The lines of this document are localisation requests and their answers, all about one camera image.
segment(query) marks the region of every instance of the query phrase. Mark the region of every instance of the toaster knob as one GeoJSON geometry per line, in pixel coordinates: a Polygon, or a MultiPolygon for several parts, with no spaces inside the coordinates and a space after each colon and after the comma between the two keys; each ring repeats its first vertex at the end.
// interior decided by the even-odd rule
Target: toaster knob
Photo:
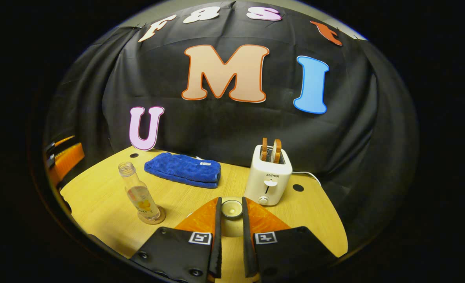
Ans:
{"type": "Polygon", "coordinates": [[[259,197],[259,203],[260,204],[267,204],[267,201],[269,199],[267,197],[259,197]]]}

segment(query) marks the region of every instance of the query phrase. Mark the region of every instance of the white cable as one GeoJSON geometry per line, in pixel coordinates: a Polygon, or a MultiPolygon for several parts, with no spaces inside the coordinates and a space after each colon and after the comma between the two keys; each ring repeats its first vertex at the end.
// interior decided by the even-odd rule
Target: white cable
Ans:
{"type": "Polygon", "coordinates": [[[314,179],[316,179],[316,181],[318,181],[318,184],[320,184],[320,186],[322,187],[322,183],[320,183],[320,180],[313,174],[311,174],[310,172],[293,172],[293,173],[305,173],[305,174],[309,174],[311,176],[313,176],[314,179]]]}

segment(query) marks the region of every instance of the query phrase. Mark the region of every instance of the letter m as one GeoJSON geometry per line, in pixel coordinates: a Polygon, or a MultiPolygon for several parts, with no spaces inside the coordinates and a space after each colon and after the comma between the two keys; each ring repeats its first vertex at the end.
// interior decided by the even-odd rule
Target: letter m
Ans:
{"type": "Polygon", "coordinates": [[[204,99],[203,76],[216,98],[222,97],[225,89],[236,76],[236,85],[229,97],[236,101],[259,103],[265,100],[262,91],[262,63],[269,49],[259,45],[242,45],[224,63],[211,45],[196,45],[184,52],[189,56],[187,89],[182,92],[186,100],[204,99]]]}

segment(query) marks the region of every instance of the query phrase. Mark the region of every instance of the pink letter u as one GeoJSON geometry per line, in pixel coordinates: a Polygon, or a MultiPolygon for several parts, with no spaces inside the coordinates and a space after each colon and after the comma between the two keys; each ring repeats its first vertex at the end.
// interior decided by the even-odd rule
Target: pink letter u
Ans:
{"type": "Polygon", "coordinates": [[[141,115],[145,112],[143,107],[133,107],[130,110],[132,119],[130,121],[130,142],[139,150],[148,151],[156,145],[157,126],[159,125],[159,117],[165,112],[163,107],[155,106],[148,109],[150,114],[150,124],[148,128],[148,137],[146,140],[140,138],[140,120],[141,115]]]}

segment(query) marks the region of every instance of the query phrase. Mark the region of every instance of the wooden table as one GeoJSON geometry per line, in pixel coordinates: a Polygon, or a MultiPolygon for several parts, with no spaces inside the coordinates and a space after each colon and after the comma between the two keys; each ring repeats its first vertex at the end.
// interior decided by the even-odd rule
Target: wooden table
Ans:
{"type": "MultiPolygon", "coordinates": [[[[72,209],[72,217],[86,233],[130,258],[161,226],[174,228],[191,212],[215,197],[242,197],[249,168],[220,163],[218,188],[206,189],[168,181],[143,170],[143,165],[164,151],[140,151],[134,147],[110,156],[70,181],[61,194],[72,209]],[[139,156],[131,158],[130,154],[139,156]],[[141,181],[146,183],[156,204],[165,208],[166,220],[149,225],[137,217],[118,172],[118,165],[134,164],[141,181]]],[[[276,206],[267,210],[290,227],[306,226],[337,257],[348,251],[348,240],[342,222],[318,182],[305,174],[293,174],[276,206]],[[292,186],[300,184],[302,192],[292,186]]],[[[217,283],[252,282],[244,278],[243,237],[222,236],[222,278],[217,283]]]]}

